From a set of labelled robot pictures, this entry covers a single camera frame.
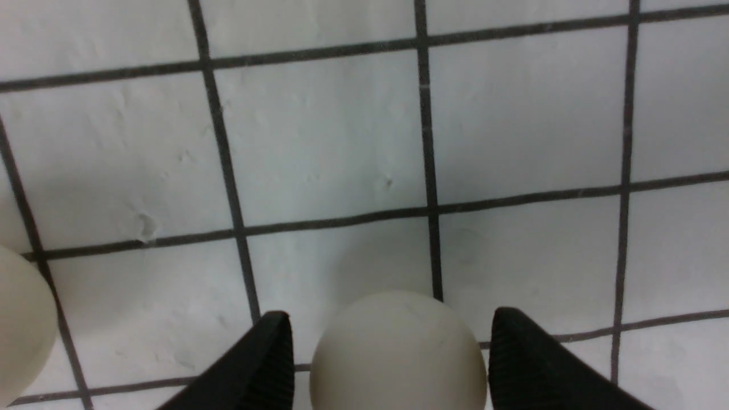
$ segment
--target black grid line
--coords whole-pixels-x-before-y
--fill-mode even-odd
[[[620,172],[620,222],[617,243],[617,273],[615,274],[615,313],[613,316],[612,348],[610,352],[610,381],[617,384],[620,365],[620,326],[623,324],[625,299],[625,266],[628,260],[628,214],[631,198],[631,166],[633,157],[633,102],[635,98],[636,59],[638,57],[638,27],[640,0],[630,2],[631,21],[628,24],[628,51],[625,57],[625,100],[623,104],[623,164]]]
[[[674,187],[689,187],[715,182],[729,182],[729,171],[712,172],[708,174],[689,175],[686,177],[672,177],[665,179],[652,179],[649,181],[632,182],[629,186],[631,193],[663,190]],[[432,214],[458,214],[465,212],[478,212],[489,209],[505,208],[537,204],[540,202],[565,201],[581,198],[602,198],[607,196],[620,195],[620,185],[606,187],[585,187],[571,190],[557,190],[540,193],[529,193],[506,198],[487,199],[484,201],[464,202],[460,204],[439,205],[433,212],[425,206],[416,208],[392,209],[387,211],[371,212],[355,215],[352,217],[339,217],[324,220],[306,220],[290,223],[276,223],[270,225],[246,226],[243,230],[246,236],[269,235],[274,233],[286,233],[297,231],[317,231],[321,229],[345,228],[348,226],[361,225],[365,223],[382,222],[386,220],[397,220],[405,218],[428,217]],[[121,241],[109,244],[91,245],[86,247],[60,248],[46,250],[46,260],[80,258],[86,256],[106,255],[115,252],[130,250],[147,250],[161,247],[175,247],[188,244],[199,244],[209,241],[221,241],[235,238],[232,229],[212,231],[206,233],[195,233],[190,235],[167,236],[158,238],[152,242]],[[33,253],[24,255],[29,261],[35,261]]]
[[[706,18],[720,15],[729,15],[729,4],[716,4],[711,6],[685,7],[681,9],[642,12],[640,13],[640,22],[657,23],[663,21],[687,20],[693,18]],[[462,31],[457,33],[439,34],[434,36],[425,35],[412,39],[395,39],[382,42],[365,42],[355,45],[317,47],[296,51],[284,51],[279,53],[241,55],[236,57],[223,58],[209,58],[208,55],[207,60],[213,70],[231,69],[245,66],[291,63],[295,61],[312,61],[325,58],[348,57],[352,55],[386,53],[400,50],[414,50],[422,46],[423,44],[425,44],[427,47],[436,47],[441,45],[456,45],[468,42],[481,42],[520,36],[559,33],[564,31],[579,31],[595,28],[627,26],[630,21],[630,14],[613,15],[597,18],[562,20],[547,23],[510,26],[504,28],[487,28],[484,30]],[[201,61],[180,61],[173,63],[160,63],[148,66],[127,67],[122,69],[107,69],[21,80],[7,80],[0,82],[0,93],[36,90],[43,88],[56,88],[68,85],[88,84],[92,82],[128,80],[138,77],[153,77],[201,70],[203,70],[203,64],[201,63]]]
[[[706,320],[718,320],[718,319],[729,319],[729,309],[723,309],[723,310],[714,310],[714,311],[707,311],[707,312],[697,312],[697,313],[689,313],[689,314],[679,314],[675,316],[666,316],[666,317],[658,317],[655,319],[648,319],[648,320],[641,320],[638,322],[631,322],[631,323],[624,323],[620,326],[620,331],[622,332],[629,332],[634,330],[644,330],[644,329],[650,329],[650,328],[659,328],[662,326],[667,325],[678,325],[682,323],[693,323],[693,322],[703,322]],[[599,339],[601,337],[610,336],[615,332],[615,328],[599,328],[595,330],[590,330],[587,332],[581,332],[581,333],[568,333],[568,334],[557,334],[553,335],[557,341],[561,343],[574,343],[579,341],[589,341],[594,339]],[[488,350],[491,348],[491,342],[490,341],[482,341],[479,342],[479,347],[482,350]],[[295,366],[295,370],[297,373],[307,372],[311,371],[311,364],[304,363],[304,364],[297,364]],[[97,395],[109,395],[109,394],[118,394],[118,393],[126,393],[126,392],[138,392],[138,391],[144,391],[144,390],[152,390],[152,389],[159,389],[163,387],[180,387],[180,386],[186,386],[190,383],[192,383],[193,380],[195,380],[196,377],[182,377],[182,378],[176,378],[176,379],[161,379],[161,380],[155,380],[152,382],[142,382],[142,383],[135,383],[135,384],[122,384],[118,386],[108,386],[108,387],[97,387],[93,389],[89,389],[89,393],[92,396]],[[53,392],[48,394],[42,394],[42,395],[28,395],[23,396],[21,398],[18,398],[15,402],[13,402],[12,406],[20,405],[20,404],[30,404],[30,403],[42,403],[47,401],[59,401],[59,400],[66,400],[69,398],[79,398],[80,394],[79,392]]]
[[[210,116],[213,120],[215,140],[218,144],[223,180],[225,182],[225,192],[228,198],[230,214],[233,219],[233,233],[235,235],[235,242],[238,245],[238,256],[241,260],[241,270],[243,271],[243,281],[245,282],[246,293],[248,294],[248,305],[251,310],[251,319],[253,320],[253,323],[255,323],[261,318],[261,308],[258,304],[256,282],[253,277],[251,255],[248,250],[248,239],[246,238],[244,231],[246,226],[243,223],[241,200],[238,197],[238,188],[235,185],[233,159],[230,156],[230,144],[228,143],[227,131],[225,130],[225,122],[223,120],[223,108],[220,105],[218,86],[215,83],[215,73],[210,60],[208,33],[205,29],[205,21],[203,19],[203,10],[200,7],[200,0],[188,0],[187,6],[190,8],[192,26],[195,29],[195,40],[198,43],[200,64],[203,70],[205,89],[208,94]]]
[[[443,301],[443,273],[440,265],[440,218],[438,189],[435,177],[435,152],[433,148],[433,118],[430,106],[430,56],[428,51],[428,16],[426,0],[414,0],[416,38],[418,39],[418,90],[420,96],[420,125],[423,136],[425,164],[425,189],[428,210],[428,236],[430,242],[430,271],[433,297]]]
[[[51,293],[53,294],[56,310],[58,311],[58,332],[61,335],[63,347],[66,349],[66,354],[68,355],[69,363],[71,364],[71,372],[74,375],[76,386],[79,389],[84,410],[93,410],[91,396],[89,395],[88,386],[86,385],[86,380],[84,380],[84,375],[81,370],[81,362],[79,361],[79,356],[76,353],[76,347],[74,346],[74,342],[71,337],[71,331],[69,329],[69,324],[66,321],[66,315],[63,313],[63,307],[61,306],[61,300],[58,297],[58,291],[55,288],[53,278],[50,274],[50,267],[48,266],[48,260],[44,255],[43,244],[41,242],[40,234],[38,233],[38,227],[36,226],[31,206],[28,203],[23,183],[20,180],[20,172],[17,169],[17,164],[15,163],[15,158],[10,147],[10,140],[7,138],[2,118],[0,118],[0,157],[5,165],[5,170],[10,182],[10,187],[12,188],[12,193],[15,196],[15,203],[17,204],[18,211],[20,212],[20,216],[23,218],[23,224],[26,228],[28,240],[31,243],[31,248],[33,249],[33,254],[35,255],[36,263],[38,264],[38,270],[48,283]]]

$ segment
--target grid paper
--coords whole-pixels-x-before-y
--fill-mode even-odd
[[[222,174],[225,182],[227,201],[233,221],[231,229],[219,231],[191,233],[178,236],[159,238],[152,243],[145,244],[140,241],[120,241],[107,244],[96,244],[83,247],[46,250],[42,245],[41,235],[36,226],[31,205],[28,202],[23,187],[22,175],[11,150],[5,127],[0,122],[0,153],[7,170],[12,186],[12,192],[17,201],[17,207],[25,223],[30,240],[32,252],[26,257],[37,263],[43,276],[51,284],[59,311],[59,328],[61,339],[69,357],[71,370],[77,384],[77,389],[68,392],[54,392],[43,395],[32,395],[18,399],[17,405],[39,403],[48,401],[61,401],[64,399],[79,398],[85,410],[93,409],[92,397],[111,395],[125,392],[139,392],[153,390],[161,387],[180,387],[189,384],[193,377],[161,379],[152,382],[139,382],[133,384],[115,385],[108,387],[89,388],[82,370],[81,362],[74,347],[71,331],[66,321],[66,315],[61,308],[53,280],[49,261],[80,258],[92,255],[106,255],[127,250],[141,250],[152,248],[178,247],[186,244],[199,244],[226,239],[235,241],[241,264],[241,273],[246,289],[251,317],[256,321],[261,316],[259,296],[254,281],[253,265],[249,251],[249,238],[270,235],[273,233],[288,233],[294,231],[314,231],[327,228],[341,228],[361,225],[385,220],[400,220],[408,218],[426,218],[429,232],[429,255],[432,273],[432,293],[441,301],[444,299],[443,273],[441,263],[441,232],[440,217],[447,214],[461,214],[465,212],[484,211],[487,209],[501,209],[526,204],[561,201],[577,198],[608,198],[619,197],[620,217],[617,244],[617,273],[615,276],[615,311],[612,326],[574,334],[561,334],[556,338],[562,342],[576,342],[598,339],[609,336],[612,338],[612,352],[610,360],[610,379],[617,383],[620,364],[621,337],[625,332],[648,329],[666,325],[697,322],[710,319],[729,317],[729,309],[678,314],[668,317],[652,318],[635,322],[623,321],[623,302],[626,285],[626,263],[628,259],[628,231],[629,209],[631,194],[647,193],[666,188],[689,187],[693,185],[709,184],[712,182],[729,181],[729,171],[718,171],[705,174],[684,175],[662,179],[633,182],[631,180],[631,159],[633,153],[634,128],[634,98],[636,89],[636,56],[639,49],[639,27],[642,23],[668,22],[673,20],[687,20],[710,18],[713,16],[729,15],[729,4],[720,4],[705,7],[691,7],[684,9],[660,10],[641,12],[640,1],[631,0],[629,13],[626,15],[613,15],[607,17],[584,18],[579,20],[556,21],[550,23],[535,23],[526,26],[511,26],[505,28],[488,28],[479,31],[464,33],[429,35],[426,21],[425,0],[415,0],[414,13],[416,22],[416,37],[412,39],[395,39],[384,42],[369,42],[355,45],[336,45],[309,50],[290,52],[276,52],[262,55],[242,55],[238,57],[212,58],[208,43],[208,33],[203,20],[203,10],[199,0],[189,0],[188,6],[192,16],[192,24],[197,40],[199,60],[162,63],[152,66],[139,66],[120,69],[109,69],[79,74],[64,74],[60,76],[33,78],[27,80],[10,80],[0,83],[0,93],[10,93],[23,90],[38,90],[45,88],[59,88],[69,85],[81,85],[93,82],[108,82],[113,80],[127,80],[139,77],[163,76],[185,72],[201,72],[205,82],[208,105],[212,118],[214,136],[217,142]],[[436,187],[436,169],[433,141],[433,123],[431,112],[431,69],[429,50],[436,46],[457,45],[470,42],[487,42],[498,39],[509,39],[522,36],[536,36],[560,32],[581,31],[595,28],[626,27],[628,29],[628,44],[625,59],[625,90],[623,111],[623,150],[620,184],[601,187],[583,187],[568,190],[555,190],[548,192],[528,193],[506,198],[492,198],[482,201],[470,201],[457,204],[439,204]],[[291,63],[296,61],[315,61],[329,58],[350,57],[355,55],[369,55],[402,50],[415,50],[418,61],[418,83],[420,97],[420,118],[424,158],[424,175],[426,184],[426,206],[407,209],[392,209],[371,212],[349,217],[336,217],[323,220],[302,220],[297,222],[273,223],[267,225],[246,226],[241,211],[241,200],[238,186],[234,179],[233,160],[228,135],[224,122],[224,110],[219,97],[215,71],[237,67],[266,66],[270,64]],[[488,341],[480,343],[482,349],[488,349]],[[297,371],[309,370],[307,364],[297,365]]]

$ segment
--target ping pong ball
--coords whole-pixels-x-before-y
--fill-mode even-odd
[[[38,377],[57,333],[55,300],[43,276],[0,247],[0,409]]]
[[[334,319],[316,347],[309,388],[314,410],[483,410],[486,365],[448,307],[391,291]]]

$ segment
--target ridged rubber pad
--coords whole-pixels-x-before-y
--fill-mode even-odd
[[[210,369],[158,410],[291,410],[294,382],[289,315],[268,312]]]
[[[495,410],[651,410],[514,308],[494,315],[488,381]]]

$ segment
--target grid square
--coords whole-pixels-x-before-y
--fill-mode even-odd
[[[216,77],[247,225],[426,204],[415,51]]]
[[[0,246],[23,253],[30,252],[31,244],[17,209],[15,195],[7,179],[5,167],[0,160]]]
[[[196,376],[251,327],[232,239],[50,265],[89,387]]]
[[[606,379],[610,378],[610,355],[612,353],[612,336],[598,339],[576,341],[562,344],[573,355],[577,356],[586,365],[600,373]]]
[[[69,356],[59,337],[51,349],[48,361],[38,378],[28,386],[23,395],[42,395],[54,392],[70,392],[76,390],[76,380],[71,371]]]
[[[201,4],[214,57],[415,36],[412,0],[201,0]]]
[[[640,10],[643,12],[654,12],[656,10],[710,6],[724,3],[726,3],[724,0],[641,0]]]
[[[165,387],[141,392],[101,395],[92,397],[91,401],[94,410],[155,410],[182,389],[183,387]]]
[[[727,243],[729,183],[634,193],[623,321],[729,308]]]
[[[721,409],[729,401],[729,320],[623,333],[620,386],[654,409]]]
[[[6,2],[0,39],[0,80],[198,58],[184,0]]]
[[[432,294],[426,218],[249,238],[262,311],[291,314],[296,363],[309,363],[328,322],[366,295]]]
[[[441,204],[616,185],[625,28],[430,52]]]
[[[431,34],[594,18],[628,12],[628,0],[427,0],[427,4],[428,31]]]
[[[641,25],[633,180],[729,169],[729,16]]]
[[[619,210],[610,197],[442,216],[446,304],[479,340],[500,306],[550,333],[612,326]]]
[[[47,403],[21,404],[8,407],[11,410],[84,410],[83,403],[78,399],[50,401]]]
[[[0,112],[46,248],[232,224],[198,73],[11,93]]]

